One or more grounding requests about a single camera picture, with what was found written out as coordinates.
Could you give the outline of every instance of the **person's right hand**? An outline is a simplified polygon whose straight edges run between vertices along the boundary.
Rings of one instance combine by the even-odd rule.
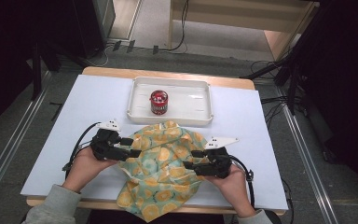
[[[80,192],[95,176],[105,168],[117,164],[118,161],[98,161],[92,154],[91,147],[78,152],[68,177],[62,186],[74,192]]]
[[[243,170],[236,165],[231,165],[229,176],[226,178],[205,176],[205,179],[220,189],[226,200],[234,207],[238,217],[252,217],[255,215],[255,210],[248,199]]]

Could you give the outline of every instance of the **person's left hand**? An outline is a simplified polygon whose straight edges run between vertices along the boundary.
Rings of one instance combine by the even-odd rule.
[[[98,161],[92,153],[91,147],[86,147],[77,153],[71,171],[62,187],[80,192],[98,173],[116,163],[118,161]]]

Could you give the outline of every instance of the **towel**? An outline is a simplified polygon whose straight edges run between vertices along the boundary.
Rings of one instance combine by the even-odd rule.
[[[187,170],[183,161],[207,162],[191,155],[192,150],[204,150],[207,141],[173,121],[146,126],[130,138],[134,140],[131,148],[142,152],[138,158],[118,164],[128,180],[118,194],[117,205],[150,222],[180,207],[197,192],[204,178]]]

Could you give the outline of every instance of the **sleeve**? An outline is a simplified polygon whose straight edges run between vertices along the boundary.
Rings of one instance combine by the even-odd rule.
[[[237,217],[239,224],[272,224],[262,209],[256,211],[256,215],[252,217]]]
[[[53,185],[46,200],[33,207],[22,224],[76,224],[74,214],[80,198],[78,193]]]

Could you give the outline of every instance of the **red canister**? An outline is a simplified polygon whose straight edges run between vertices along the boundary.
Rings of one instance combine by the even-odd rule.
[[[156,115],[163,115],[168,109],[168,94],[165,91],[153,91],[150,95],[152,112]]]

